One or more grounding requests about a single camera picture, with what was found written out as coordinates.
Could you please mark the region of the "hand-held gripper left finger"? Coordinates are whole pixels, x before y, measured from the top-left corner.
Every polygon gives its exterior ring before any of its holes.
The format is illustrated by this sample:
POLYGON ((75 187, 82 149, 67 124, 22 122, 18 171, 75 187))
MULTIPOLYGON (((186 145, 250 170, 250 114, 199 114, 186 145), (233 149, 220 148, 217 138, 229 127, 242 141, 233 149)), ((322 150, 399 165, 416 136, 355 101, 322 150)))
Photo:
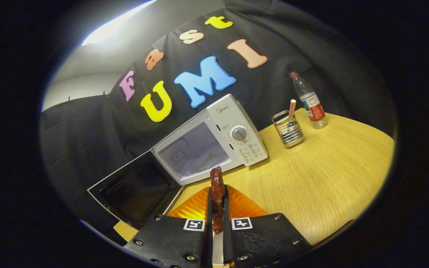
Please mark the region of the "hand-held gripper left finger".
POLYGON ((153 215, 124 245, 142 261, 162 268, 211 268, 211 188, 205 187, 169 215, 153 215))

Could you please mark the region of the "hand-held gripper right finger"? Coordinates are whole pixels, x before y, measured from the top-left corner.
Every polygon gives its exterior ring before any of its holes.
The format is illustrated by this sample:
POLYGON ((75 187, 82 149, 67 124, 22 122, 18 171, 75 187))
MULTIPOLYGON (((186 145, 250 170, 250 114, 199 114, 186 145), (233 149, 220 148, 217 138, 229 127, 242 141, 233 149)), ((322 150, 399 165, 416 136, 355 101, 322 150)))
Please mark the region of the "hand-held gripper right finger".
POLYGON ((230 185, 224 228, 224 260, 232 268, 287 268, 313 249, 284 214, 268 214, 230 185))

